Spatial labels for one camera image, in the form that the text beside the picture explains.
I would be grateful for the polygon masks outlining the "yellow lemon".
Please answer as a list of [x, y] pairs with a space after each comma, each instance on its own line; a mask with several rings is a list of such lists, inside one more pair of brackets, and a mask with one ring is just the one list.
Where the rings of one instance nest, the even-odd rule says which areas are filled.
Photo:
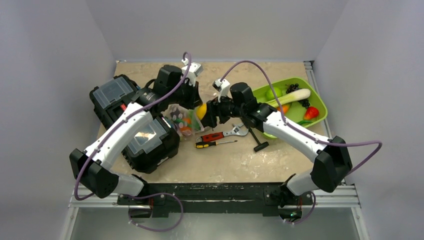
[[206, 103], [203, 103], [201, 106], [199, 106], [195, 112], [197, 118], [199, 120], [202, 120], [204, 116], [206, 115], [207, 110], [208, 110], [208, 106]]

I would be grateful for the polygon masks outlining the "bok choy green white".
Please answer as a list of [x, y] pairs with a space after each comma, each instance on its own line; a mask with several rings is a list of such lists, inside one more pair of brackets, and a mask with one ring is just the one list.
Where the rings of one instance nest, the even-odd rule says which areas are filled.
[[202, 124], [196, 115], [191, 117], [191, 129], [194, 132], [201, 132], [203, 129]]

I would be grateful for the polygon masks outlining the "clear zip top bag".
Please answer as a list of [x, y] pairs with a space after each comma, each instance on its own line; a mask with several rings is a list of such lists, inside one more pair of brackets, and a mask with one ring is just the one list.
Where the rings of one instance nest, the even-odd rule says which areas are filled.
[[194, 109], [186, 109], [178, 104], [172, 104], [165, 111], [165, 116], [171, 121], [180, 136], [191, 137], [205, 131], [201, 123], [206, 114], [206, 104]]

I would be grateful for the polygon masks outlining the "green apple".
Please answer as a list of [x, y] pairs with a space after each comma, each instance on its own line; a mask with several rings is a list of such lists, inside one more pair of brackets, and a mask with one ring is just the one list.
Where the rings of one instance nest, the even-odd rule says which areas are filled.
[[267, 101], [275, 100], [276, 98], [280, 98], [282, 95], [282, 91], [277, 87], [274, 87], [273, 89], [269, 88], [265, 93]]

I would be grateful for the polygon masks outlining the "orange tangerine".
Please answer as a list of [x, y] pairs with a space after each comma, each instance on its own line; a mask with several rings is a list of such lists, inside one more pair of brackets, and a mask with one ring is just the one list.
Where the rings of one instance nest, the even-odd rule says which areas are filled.
[[180, 131], [184, 136], [191, 136], [193, 134], [192, 121], [190, 118], [183, 118], [180, 124]]

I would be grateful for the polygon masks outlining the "mango orange green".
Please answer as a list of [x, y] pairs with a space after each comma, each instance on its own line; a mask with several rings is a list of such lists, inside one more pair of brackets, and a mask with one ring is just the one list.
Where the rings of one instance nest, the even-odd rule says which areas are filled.
[[277, 110], [279, 112], [283, 112], [283, 114], [285, 115], [290, 110], [290, 108], [291, 108], [291, 104], [288, 103], [288, 104], [283, 104], [281, 107], [278, 106]]

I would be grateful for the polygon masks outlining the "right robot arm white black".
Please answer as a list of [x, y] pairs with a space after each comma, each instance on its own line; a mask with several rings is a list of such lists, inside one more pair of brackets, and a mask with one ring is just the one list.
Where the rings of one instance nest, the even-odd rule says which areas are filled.
[[226, 80], [216, 80], [213, 87], [218, 96], [206, 103], [201, 119], [204, 127], [215, 128], [230, 118], [239, 118], [246, 127], [288, 143], [313, 163], [312, 169], [294, 174], [282, 184], [280, 196], [284, 202], [292, 204], [314, 190], [332, 193], [353, 168], [342, 138], [330, 139], [282, 117], [275, 107], [259, 103], [245, 82], [230, 85]]

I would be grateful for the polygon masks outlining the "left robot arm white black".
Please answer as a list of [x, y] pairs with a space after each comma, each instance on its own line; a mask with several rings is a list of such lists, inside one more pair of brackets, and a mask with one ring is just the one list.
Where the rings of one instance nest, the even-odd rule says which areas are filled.
[[179, 104], [186, 109], [194, 109], [202, 104], [196, 81], [202, 70], [199, 63], [187, 63], [183, 68], [164, 65], [153, 87], [138, 90], [123, 114], [97, 141], [83, 151], [75, 149], [71, 152], [69, 158], [76, 175], [75, 199], [82, 201], [88, 198], [78, 194], [78, 186], [83, 184], [99, 198], [117, 193], [129, 195], [138, 205], [148, 201], [149, 191], [140, 178], [114, 173], [111, 168], [136, 133], [152, 123], [169, 105]]

